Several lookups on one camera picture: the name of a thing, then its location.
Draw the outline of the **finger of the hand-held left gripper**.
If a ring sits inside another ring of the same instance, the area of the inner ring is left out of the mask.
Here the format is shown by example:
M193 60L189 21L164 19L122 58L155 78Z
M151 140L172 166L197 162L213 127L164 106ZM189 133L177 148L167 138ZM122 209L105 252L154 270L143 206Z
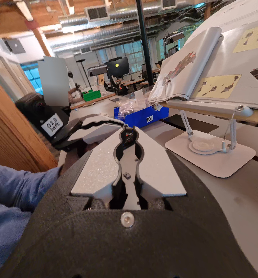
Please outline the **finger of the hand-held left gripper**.
M73 133L68 141L82 139L86 144L92 144L108 138L120 128L122 128L120 125L115 124L102 124L86 130L81 128Z
M92 117L87 117L82 121L82 128L91 128L91 127L97 127L100 126L104 123L109 123L109 124L114 124L114 125L119 125L123 127L125 123L121 120L107 117L107 116L92 116Z

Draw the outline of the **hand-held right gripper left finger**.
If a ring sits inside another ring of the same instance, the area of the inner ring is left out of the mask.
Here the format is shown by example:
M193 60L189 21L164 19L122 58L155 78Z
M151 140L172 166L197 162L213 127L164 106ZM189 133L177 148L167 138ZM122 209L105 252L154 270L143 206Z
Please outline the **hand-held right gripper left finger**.
M92 150L71 190L72 196L101 199L110 209L124 207L127 194L120 160L125 139L123 127Z

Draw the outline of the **lego car chassis model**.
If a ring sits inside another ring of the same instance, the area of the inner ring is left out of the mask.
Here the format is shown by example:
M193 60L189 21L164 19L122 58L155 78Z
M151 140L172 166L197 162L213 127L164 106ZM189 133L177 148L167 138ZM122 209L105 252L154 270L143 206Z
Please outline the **lego car chassis model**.
M123 150L126 150L127 148L135 144L133 129L130 127L126 127L125 130L126 130L126 136L123 143Z

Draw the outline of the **person's left forearm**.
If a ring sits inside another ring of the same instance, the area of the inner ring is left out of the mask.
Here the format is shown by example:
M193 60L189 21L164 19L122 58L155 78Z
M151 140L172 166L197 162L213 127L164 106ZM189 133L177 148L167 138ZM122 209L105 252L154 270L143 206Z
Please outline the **person's left forearm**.
M0 268L19 243L30 217L62 167L31 173L0 165Z

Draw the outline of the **lego instruction booklet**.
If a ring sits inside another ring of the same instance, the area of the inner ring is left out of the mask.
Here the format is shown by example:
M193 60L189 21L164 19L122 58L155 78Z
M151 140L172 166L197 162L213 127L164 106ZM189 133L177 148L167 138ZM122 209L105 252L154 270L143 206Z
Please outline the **lego instruction booklet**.
M167 58L150 104L240 114L258 109L258 1L236 1L211 16Z

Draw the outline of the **wooden-edged desk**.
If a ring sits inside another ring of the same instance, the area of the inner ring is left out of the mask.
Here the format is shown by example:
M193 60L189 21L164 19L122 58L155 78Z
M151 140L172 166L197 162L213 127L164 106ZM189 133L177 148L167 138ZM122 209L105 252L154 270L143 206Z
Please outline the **wooden-edged desk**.
M114 92L104 92L101 95L101 97L99 97L99 98L89 100L89 101L81 101L81 102L78 102L78 103L75 103L75 104L71 104L70 109L71 110L78 109L78 108L90 105L92 103L95 103L95 102L98 102L98 101L101 101L101 100L104 100L104 99L108 99L108 98L113 97L113 96L116 96L116 94Z

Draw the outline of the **green storage bin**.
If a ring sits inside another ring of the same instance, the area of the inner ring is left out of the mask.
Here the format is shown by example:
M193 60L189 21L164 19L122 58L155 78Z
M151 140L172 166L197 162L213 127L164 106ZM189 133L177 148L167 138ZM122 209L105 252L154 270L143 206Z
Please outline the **green storage bin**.
M85 102L88 102L88 101L92 101L94 99L100 98L101 92L100 92L100 90L94 91L94 90L90 89L88 91L82 92L81 96Z

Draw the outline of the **pile of clear plastic bags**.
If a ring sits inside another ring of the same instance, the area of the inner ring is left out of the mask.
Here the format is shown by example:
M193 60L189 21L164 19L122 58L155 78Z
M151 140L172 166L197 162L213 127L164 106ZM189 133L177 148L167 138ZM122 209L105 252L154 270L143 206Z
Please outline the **pile of clear plastic bags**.
M151 104L148 101L150 93L150 88L142 88L126 95L124 99L118 101L118 119L125 120L125 116L150 107Z

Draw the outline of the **blue bin with square tag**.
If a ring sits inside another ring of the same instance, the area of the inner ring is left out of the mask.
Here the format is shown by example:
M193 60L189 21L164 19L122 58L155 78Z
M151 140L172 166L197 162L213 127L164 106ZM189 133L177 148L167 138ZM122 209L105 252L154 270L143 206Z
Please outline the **blue bin with square tag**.
M126 115L122 121L129 127L142 128L158 120L164 119L169 116L169 108L162 107L159 111L155 110L152 106L143 110Z

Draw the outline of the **wooden pillar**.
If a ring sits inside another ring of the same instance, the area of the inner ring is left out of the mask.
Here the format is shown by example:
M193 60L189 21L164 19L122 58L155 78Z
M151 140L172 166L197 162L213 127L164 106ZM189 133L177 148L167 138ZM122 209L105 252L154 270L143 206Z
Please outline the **wooden pillar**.
M57 161L0 85L0 165L33 173Z

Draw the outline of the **black television screen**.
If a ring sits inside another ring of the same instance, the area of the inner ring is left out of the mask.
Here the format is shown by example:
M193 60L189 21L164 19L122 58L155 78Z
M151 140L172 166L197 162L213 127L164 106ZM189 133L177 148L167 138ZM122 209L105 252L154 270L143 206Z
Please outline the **black television screen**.
M130 67L127 57L105 62L104 65L106 65L106 68L108 69L109 76L123 77L124 75L130 74Z

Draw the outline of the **black column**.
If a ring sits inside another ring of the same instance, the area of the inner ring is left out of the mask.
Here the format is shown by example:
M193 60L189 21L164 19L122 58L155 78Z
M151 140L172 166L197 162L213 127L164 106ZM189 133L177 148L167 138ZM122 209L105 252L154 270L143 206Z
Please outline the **black column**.
M143 13L143 5L141 0L136 0L136 7L138 13L138 22L141 32L141 40L143 45L143 52L145 57L146 63L146 70L147 70L147 78L148 78L148 86L153 86L153 74L152 74L152 67L150 62L150 53L149 53L149 45L148 45L148 38L147 38L147 31L146 31L146 24L145 24L145 16Z

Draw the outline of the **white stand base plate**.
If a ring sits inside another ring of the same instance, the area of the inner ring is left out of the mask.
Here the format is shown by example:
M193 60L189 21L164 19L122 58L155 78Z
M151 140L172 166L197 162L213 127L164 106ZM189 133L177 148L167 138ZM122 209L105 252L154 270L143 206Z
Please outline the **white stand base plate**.
M205 103L169 100L162 106L178 109L186 132L166 142L165 147L202 170L218 178L227 178L252 159L256 151L237 143L236 120L258 123L258 110L242 103ZM228 119L222 138L191 128L186 112Z

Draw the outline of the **black wall speaker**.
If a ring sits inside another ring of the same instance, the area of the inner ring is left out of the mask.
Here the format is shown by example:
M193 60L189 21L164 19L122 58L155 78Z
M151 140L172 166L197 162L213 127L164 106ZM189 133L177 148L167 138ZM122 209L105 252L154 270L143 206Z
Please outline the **black wall speaker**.
M13 54L23 54L26 53L23 48L21 42L18 39L5 39L4 41L9 49L9 51Z

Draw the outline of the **silver ventilation duct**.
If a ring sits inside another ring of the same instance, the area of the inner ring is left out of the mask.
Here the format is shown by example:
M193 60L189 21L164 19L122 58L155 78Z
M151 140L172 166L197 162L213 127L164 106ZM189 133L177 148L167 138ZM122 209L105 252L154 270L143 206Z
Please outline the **silver ventilation duct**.
M184 16L190 18L191 22L200 21L204 16L205 4L200 3L180 10L158 11L160 6L150 2L143 8L146 28L152 29L152 32L158 32L167 29L170 23L179 21ZM61 20L60 24L63 35L47 39L54 52L58 48L74 47L78 44L82 45L79 48L91 47L98 45L99 41L103 39L114 37L121 39L124 34L132 37L131 33L136 33L137 36L140 33L137 8L133 6L113 11L110 13L110 19L87 23L86 16L75 16L71 19Z

